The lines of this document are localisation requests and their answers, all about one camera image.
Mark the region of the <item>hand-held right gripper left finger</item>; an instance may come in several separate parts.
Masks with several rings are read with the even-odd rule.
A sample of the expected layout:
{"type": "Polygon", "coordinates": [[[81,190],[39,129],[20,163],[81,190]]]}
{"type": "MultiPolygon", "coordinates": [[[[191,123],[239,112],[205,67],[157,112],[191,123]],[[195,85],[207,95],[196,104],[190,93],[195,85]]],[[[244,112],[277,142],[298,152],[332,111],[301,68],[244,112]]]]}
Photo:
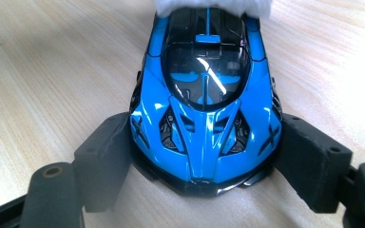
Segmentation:
{"type": "Polygon", "coordinates": [[[129,115],[107,118],[74,152],[33,173],[20,228],[85,228],[84,213],[111,208],[125,181],[130,157],[129,115]]]}

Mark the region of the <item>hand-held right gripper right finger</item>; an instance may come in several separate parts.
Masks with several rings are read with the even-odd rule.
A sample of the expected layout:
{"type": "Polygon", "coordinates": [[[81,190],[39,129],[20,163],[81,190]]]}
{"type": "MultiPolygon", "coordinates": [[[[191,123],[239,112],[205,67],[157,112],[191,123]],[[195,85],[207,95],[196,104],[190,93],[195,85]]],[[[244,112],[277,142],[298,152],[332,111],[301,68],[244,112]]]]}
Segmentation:
{"type": "Polygon", "coordinates": [[[285,114],[275,167],[307,206],[333,214],[342,205],[344,228],[365,228],[365,162],[351,166],[353,152],[299,117],[285,114]]]}

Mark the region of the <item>blue toy car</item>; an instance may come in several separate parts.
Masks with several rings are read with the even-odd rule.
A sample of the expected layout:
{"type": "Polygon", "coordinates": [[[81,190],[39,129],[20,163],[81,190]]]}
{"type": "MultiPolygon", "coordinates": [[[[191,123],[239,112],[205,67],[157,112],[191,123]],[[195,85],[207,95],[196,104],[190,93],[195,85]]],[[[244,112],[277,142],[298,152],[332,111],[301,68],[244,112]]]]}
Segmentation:
{"type": "Polygon", "coordinates": [[[259,19],[218,7],[156,17],[129,118],[136,163],[180,194],[269,175],[282,110],[259,19]]]}

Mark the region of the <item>white wet wipe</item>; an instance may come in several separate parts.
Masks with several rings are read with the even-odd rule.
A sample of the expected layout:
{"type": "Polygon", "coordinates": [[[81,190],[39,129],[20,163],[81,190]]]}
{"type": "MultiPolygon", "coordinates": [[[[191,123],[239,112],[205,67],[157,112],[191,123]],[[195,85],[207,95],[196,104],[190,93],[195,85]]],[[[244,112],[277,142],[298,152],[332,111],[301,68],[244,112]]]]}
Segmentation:
{"type": "Polygon", "coordinates": [[[201,9],[219,7],[236,16],[244,14],[256,18],[268,17],[273,0],[153,0],[160,17],[182,8],[201,9]]]}

